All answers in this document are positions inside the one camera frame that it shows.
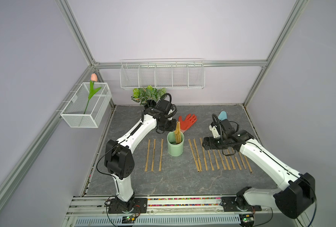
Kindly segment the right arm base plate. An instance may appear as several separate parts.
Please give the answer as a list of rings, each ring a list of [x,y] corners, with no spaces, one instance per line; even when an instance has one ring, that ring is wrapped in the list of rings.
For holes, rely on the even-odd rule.
[[[243,197],[224,196],[221,198],[220,205],[224,212],[257,212],[262,211],[261,206],[249,205]]]

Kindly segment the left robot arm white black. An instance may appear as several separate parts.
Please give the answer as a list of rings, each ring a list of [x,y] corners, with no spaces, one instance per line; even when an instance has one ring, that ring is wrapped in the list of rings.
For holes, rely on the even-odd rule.
[[[135,193],[131,184],[131,173],[135,161],[133,153],[139,143],[152,130],[162,134],[176,129],[176,119],[173,118],[177,108],[168,107],[148,108],[141,112],[139,121],[122,137],[109,140],[105,148],[104,166],[114,179],[116,200],[127,210],[133,205]]]

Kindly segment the thirteenth brown paper straw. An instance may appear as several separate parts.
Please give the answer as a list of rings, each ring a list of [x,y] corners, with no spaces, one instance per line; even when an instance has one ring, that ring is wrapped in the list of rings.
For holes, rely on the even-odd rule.
[[[156,139],[153,140],[153,153],[152,153],[152,166],[151,166],[152,172],[154,172],[155,151],[156,151]]]

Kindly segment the eleventh brown paper straw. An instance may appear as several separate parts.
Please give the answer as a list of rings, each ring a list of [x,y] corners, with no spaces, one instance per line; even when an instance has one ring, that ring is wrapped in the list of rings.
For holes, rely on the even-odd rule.
[[[253,170],[252,170],[251,165],[250,165],[250,163],[248,161],[248,158],[245,155],[244,155],[244,158],[245,158],[245,161],[246,161],[246,164],[248,166],[248,169],[249,169],[250,173],[253,174]]]

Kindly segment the twelfth brown paper straw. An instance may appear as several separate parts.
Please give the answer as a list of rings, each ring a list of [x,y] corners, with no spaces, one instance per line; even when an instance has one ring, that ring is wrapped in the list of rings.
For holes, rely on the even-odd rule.
[[[163,147],[164,147],[163,143],[164,143],[164,139],[162,138],[161,139],[160,157],[159,157],[159,172],[161,172],[161,170],[162,170],[162,156],[163,156]]]

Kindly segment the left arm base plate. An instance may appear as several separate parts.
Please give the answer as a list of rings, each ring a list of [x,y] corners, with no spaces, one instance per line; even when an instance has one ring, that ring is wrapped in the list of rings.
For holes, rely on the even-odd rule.
[[[125,202],[118,198],[110,200],[108,205],[109,214],[123,214],[123,213],[146,213],[148,208],[148,198],[146,197],[132,197]]]

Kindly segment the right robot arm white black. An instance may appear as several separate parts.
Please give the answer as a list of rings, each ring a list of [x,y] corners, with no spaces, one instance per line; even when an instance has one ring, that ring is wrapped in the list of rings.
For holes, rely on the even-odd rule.
[[[245,187],[236,194],[236,206],[245,210],[250,206],[266,206],[279,209],[289,218],[296,219],[316,203],[315,179],[308,173],[301,174],[280,161],[266,150],[250,133],[240,130],[229,135],[205,137],[205,150],[233,148],[251,159],[276,183],[276,189]]]

